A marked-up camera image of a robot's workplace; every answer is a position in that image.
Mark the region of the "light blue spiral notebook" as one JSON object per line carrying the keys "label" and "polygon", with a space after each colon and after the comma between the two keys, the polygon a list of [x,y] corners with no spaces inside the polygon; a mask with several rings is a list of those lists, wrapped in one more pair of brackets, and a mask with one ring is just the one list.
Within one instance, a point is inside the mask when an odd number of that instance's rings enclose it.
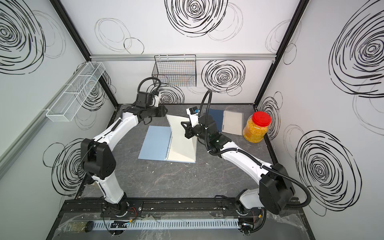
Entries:
{"label": "light blue spiral notebook", "polygon": [[180,163],[196,162],[196,141],[183,134],[173,134],[171,127],[150,126],[139,159]]}

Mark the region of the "torn lined paper page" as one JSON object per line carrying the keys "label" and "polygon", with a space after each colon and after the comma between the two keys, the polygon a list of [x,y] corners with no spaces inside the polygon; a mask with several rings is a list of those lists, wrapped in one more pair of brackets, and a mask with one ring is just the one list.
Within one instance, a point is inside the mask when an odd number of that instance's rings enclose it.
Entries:
{"label": "torn lined paper page", "polygon": [[189,147],[189,139],[185,137],[185,129],[182,122],[186,122],[187,118],[173,115],[166,115],[168,123],[171,127],[171,138],[168,148],[169,158],[174,154],[185,154]]}

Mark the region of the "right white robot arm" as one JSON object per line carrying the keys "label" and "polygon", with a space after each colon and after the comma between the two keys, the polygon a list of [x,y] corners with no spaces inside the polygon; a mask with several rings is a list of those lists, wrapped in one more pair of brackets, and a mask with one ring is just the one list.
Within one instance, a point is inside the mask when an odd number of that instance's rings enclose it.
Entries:
{"label": "right white robot arm", "polygon": [[235,198],[237,212],[246,215],[254,208],[264,208],[272,214],[280,214],[295,194],[292,182],[282,177],[287,174],[285,168],[280,164],[261,161],[241,149],[219,133],[211,116],[200,116],[197,107],[186,109],[186,112],[189,120],[181,122],[186,131],[185,137],[202,140],[209,154],[234,164],[258,184],[258,188],[245,189]]}

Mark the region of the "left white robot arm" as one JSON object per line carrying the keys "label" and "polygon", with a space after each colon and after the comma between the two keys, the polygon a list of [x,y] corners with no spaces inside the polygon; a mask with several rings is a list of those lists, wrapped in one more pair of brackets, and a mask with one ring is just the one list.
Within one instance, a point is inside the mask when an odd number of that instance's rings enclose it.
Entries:
{"label": "left white robot arm", "polygon": [[136,101],[122,110],[121,116],[93,139],[81,142],[82,168],[101,189],[107,208],[122,217],[129,211],[126,194],[115,175],[113,149],[117,143],[145,118],[164,117],[167,108],[160,106],[161,93],[138,92]]}

